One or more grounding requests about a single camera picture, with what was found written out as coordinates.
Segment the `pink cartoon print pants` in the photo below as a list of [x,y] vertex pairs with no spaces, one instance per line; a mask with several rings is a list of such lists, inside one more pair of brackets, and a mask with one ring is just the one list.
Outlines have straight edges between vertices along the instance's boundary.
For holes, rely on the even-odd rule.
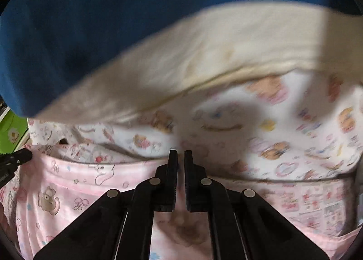
[[[16,228],[20,252],[33,259],[64,228],[109,189],[133,189],[153,176],[161,160],[110,163],[107,154],[77,162],[75,146],[32,148],[33,159],[20,168]],[[253,189],[303,232],[331,259],[339,259],[355,240],[353,180],[351,178],[299,183],[244,181],[217,176],[234,191]],[[210,259],[212,249],[207,217],[189,214],[177,188],[173,213],[157,213],[152,231],[151,259]]]

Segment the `green storage bin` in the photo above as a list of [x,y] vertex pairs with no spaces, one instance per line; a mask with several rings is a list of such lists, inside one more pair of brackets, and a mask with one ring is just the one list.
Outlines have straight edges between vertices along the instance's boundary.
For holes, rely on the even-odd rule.
[[1,114],[0,151],[12,153],[29,140],[28,122],[7,107]]

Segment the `cartoon print bed sheet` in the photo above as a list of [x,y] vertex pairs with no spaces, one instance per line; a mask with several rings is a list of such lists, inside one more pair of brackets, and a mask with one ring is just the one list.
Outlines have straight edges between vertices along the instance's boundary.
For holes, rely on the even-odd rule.
[[[217,178],[299,183],[351,178],[353,215],[362,224],[362,84],[293,71],[196,92],[127,121],[64,125],[29,119],[29,149],[75,146],[77,162],[165,159],[191,150]],[[1,190],[1,223],[16,228],[20,169]]]

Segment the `striped hanging curtain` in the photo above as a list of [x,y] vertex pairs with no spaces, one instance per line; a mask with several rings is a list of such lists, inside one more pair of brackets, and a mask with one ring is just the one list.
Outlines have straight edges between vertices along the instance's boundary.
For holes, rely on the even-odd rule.
[[1,97],[19,116],[128,119],[294,69],[362,79],[362,0],[10,0]]

